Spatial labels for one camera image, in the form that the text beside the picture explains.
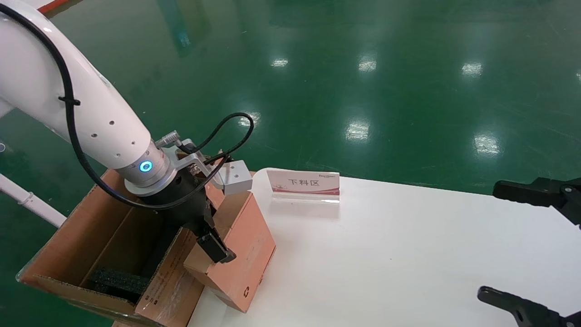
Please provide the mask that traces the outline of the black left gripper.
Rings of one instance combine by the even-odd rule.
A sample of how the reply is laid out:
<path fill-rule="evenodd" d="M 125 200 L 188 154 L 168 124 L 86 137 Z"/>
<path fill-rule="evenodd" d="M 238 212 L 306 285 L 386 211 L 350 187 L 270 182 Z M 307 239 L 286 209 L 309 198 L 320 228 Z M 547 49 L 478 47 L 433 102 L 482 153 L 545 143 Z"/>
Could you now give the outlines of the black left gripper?
<path fill-rule="evenodd" d="M 189 170 L 179 170 L 172 182 L 153 195 L 139 195 L 146 205 L 163 205 L 181 199 L 202 184 L 202 180 Z M 205 186 L 180 205 L 158 210 L 162 227 L 176 233 L 179 228 L 188 228 L 197 236 L 197 244 L 214 263 L 229 263 L 236 254 L 227 248 L 216 231 Z"/>

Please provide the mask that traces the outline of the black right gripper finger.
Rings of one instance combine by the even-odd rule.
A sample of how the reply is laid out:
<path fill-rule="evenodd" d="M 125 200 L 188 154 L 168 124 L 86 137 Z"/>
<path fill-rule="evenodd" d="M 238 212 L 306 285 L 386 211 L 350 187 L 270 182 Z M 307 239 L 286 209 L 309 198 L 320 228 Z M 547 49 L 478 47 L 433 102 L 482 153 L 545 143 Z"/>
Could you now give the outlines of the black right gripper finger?
<path fill-rule="evenodd" d="M 562 316 L 548 307 L 488 286 L 481 286 L 479 301 L 509 312 L 519 327 L 579 327 L 581 312 Z"/>
<path fill-rule="evenodd" d="M 581 179 L 561 181 L 536 178 L 530 184 L 496 182 L 492 196 L 538 207 L 554 207 L 575 226 L 581 225 Z"/>

